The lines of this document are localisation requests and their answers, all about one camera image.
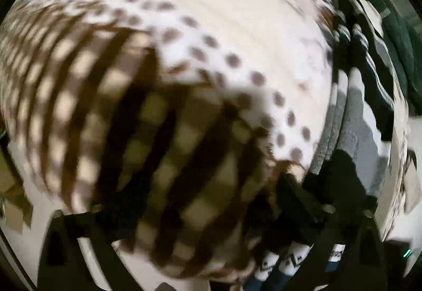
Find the brown checkered dotted garment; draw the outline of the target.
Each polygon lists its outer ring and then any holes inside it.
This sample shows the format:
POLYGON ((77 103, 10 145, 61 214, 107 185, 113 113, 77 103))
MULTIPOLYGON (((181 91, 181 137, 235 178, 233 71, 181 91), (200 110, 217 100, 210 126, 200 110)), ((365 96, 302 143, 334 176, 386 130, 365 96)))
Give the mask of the brown checkered dotted garment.
POLYGON ((16 0, 1 114, 34 182, 174 278, 243 283, 323 132, 331 0, 16 0))

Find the white floral bed blanket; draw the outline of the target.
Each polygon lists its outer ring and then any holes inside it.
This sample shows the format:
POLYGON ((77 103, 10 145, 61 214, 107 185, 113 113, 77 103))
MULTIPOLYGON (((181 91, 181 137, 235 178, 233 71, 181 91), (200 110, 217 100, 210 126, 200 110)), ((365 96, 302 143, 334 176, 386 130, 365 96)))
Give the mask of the white floral bed blanket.
POLYGON ((376 224, 387 239, 399 215, 410 214, 421 202, 421 182, 409 153, 409 109, 400 88, 394 90, 394 131, 386 177, 381 184, 376 224))

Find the black patterned knit sweater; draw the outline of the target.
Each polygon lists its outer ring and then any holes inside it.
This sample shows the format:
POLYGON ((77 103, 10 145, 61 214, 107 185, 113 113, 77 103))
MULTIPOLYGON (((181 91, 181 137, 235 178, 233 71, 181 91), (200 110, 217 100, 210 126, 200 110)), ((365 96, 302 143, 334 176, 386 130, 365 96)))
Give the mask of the black patterned knit sweater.
MULTIPOLYGON (((333 31, 333 84, 338 92, 334 118, 326 128, 332 149, 315 156, 302 187, 327 172, 355 172, 378 207, 386 177, 394 131, 394 75, 389 53, 373 29, 362 2, 337 0, 333 31)), ((292 244, 281 238, 291 206, 275 203, 280 212, 267 227, 261 263, 244 284, 245 290, 271 290, 270 274, 292 244)))

